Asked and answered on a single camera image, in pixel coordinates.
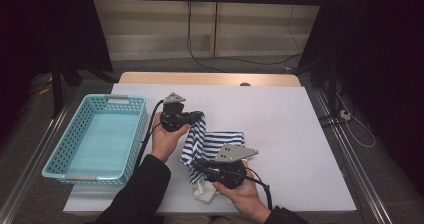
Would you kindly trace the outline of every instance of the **black sleeve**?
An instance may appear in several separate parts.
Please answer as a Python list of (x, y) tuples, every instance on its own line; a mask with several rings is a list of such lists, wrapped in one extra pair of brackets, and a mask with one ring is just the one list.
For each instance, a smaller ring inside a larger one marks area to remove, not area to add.
[(170, 178), (171, 171), (164, 163), (146, 155), (125, 187), (94, 223), (149, 223), (162, 202)]
[(271, 211), (271, 214), (266, 219), (264, 224), (308, 224), (301, 217), (296, 215), (294, 212), (291, 212), (285, 208), (279, 208), (276, 206), (274, 210)]

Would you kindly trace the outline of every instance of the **person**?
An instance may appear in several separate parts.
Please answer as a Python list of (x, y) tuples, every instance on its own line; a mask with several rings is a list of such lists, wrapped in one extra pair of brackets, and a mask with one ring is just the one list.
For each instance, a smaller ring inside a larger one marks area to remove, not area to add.
[[(168, 132), (160, 125), (160, 113), (155, 115), (152, 132), (152, 151), (117, 193), (111, 205), (92, 224), (151, 223), (159, 208), (171, 179), (165, 165), (174, 152), (178, 139), (190, 128), (184, 125), (178, 131)], [(219, 182), (213, 183), (220, 194), (228, 197), (236, 209), (256, 223), (304, 224), (304, 219), (295, 213), (276, 206), (272, 211), (259, 199), (256, 184), (245, 180), (236, 189), (230, 190)]]

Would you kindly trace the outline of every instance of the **plastic basket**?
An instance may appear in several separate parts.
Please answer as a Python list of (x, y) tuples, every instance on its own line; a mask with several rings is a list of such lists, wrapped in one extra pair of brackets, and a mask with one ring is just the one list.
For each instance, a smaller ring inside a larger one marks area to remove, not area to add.
[(144, 97), (87, 95), (42, 175), (68, 184), (125, 184), (134, 169), (146, 118)]

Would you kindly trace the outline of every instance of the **power plug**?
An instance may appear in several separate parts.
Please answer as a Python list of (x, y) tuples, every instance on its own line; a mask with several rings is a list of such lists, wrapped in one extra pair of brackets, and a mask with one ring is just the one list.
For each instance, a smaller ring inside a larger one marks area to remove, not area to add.
[(345, 110), (341, 110), (340, 111), (340, 117), (346, 121), (350, 121), (350, 119), (352, 118), (352, 116), (350, 115), (350, 113), (348, 111)]

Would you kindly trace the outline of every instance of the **blue and white striped fabric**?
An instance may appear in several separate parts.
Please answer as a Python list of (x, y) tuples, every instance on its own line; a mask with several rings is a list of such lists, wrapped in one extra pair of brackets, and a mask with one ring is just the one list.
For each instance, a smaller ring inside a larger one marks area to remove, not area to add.
[(215, 159), (225, 144), (245, 146), (243, 132), (206, 132), (205, 116), (191, 126), (181, 155), (181, 161), (189, 167), (190, 184), (194, 185), (203, 175), (194, 170), (191, 162), (196, 158)]

